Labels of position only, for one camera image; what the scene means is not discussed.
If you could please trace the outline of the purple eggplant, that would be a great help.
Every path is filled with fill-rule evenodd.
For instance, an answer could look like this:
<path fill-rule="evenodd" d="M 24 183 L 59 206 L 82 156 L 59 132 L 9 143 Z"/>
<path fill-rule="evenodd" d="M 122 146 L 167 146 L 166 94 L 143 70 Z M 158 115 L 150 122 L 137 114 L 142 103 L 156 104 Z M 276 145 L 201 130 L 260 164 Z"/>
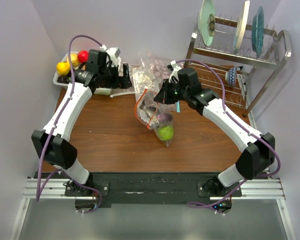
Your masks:
<path fill-rule="evenodd" d="M 159 121 L 166 121 L 166 122 L 171 122 L 173 120 L 173 116 L 169 113 L 161 113 L 158 116 Z"/>

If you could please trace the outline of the clear bag orange zipper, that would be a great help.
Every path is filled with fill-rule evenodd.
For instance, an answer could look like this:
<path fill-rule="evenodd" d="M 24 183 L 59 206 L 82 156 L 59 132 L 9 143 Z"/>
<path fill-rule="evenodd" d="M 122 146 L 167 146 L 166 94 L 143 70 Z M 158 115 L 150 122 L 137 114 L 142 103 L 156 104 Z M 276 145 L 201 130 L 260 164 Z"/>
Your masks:
<path fill-rule="evenodd" d="M 174 119 L 166 105 L 154 101 L 156 95 L 157 92 L 145 88 L 136 100 L 134 116 L 168 147 L 175 135 Z"/>

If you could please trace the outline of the grey toy fish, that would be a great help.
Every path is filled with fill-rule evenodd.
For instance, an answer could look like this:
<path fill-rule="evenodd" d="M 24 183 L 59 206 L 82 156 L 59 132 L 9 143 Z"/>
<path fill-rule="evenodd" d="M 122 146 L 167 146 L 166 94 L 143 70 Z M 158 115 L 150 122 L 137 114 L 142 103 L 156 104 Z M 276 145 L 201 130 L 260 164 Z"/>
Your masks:
<path fill-rule="evenodd" d="M 158 124 L 159 121 L 159 115 L 160 111 L 153 106 L 147 106 L 145 103 L 145 100 L 142 101 L 141 105 L 139 106 L 141 110 L 143 110 L 146 114 L 146 116 L 149 118 L 149 124 Z"/>

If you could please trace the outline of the green apple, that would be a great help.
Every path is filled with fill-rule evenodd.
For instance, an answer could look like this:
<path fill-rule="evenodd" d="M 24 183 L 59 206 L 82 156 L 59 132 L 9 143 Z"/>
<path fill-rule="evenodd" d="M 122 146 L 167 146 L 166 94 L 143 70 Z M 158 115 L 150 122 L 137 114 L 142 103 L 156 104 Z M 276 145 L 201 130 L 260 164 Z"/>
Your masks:
<path fill-rule="evenodd" d="M 169 141 L 174 136 L 174 128 L 170 125 L 160 127 L 157 130 L 157 136 L 161 141 Z"/>

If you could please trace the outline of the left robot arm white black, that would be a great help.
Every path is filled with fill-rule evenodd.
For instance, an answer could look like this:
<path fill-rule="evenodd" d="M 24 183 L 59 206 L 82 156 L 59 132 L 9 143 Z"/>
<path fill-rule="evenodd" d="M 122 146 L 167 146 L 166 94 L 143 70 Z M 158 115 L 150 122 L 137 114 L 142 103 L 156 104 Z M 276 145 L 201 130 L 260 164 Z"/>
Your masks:
<path fill-rule="evenodd" d="M 36 153 L 41 162 L 47 161 L 64 171 L 74 182 L 76 191 L 89 196 L 94 190 L 91 174 L 78 160 L 78 151 L 70 143 L 73 127 L 85 104 L 96 89 L 128 89 L 132 86 L 129 65 L 121 63 L 117 47 L 91 49 L 87 61 L 70 76 L 66 94 L 51 120 L 31 135 Z"/>

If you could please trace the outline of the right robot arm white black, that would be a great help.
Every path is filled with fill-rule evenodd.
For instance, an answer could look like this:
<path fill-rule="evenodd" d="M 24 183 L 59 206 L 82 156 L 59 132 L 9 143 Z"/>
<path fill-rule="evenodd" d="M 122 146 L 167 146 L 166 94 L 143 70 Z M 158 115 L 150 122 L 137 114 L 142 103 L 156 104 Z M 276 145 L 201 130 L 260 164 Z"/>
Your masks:
<path fill-rule="evenodd" d="M 232 166 L 209 179 L 205 191 L 223 197 L 231 186 L 241 180 L 252 180 L 275 161 L 275 138 L 262 134 L 234 114 L 210 88 L 203 88 L 192 67 L 174 67 L 170 77 L 163 81 L 154 101 L 171 105 L 185 101 L 200 115 L 215 123 L 238 147 L 240 157 Z"/>

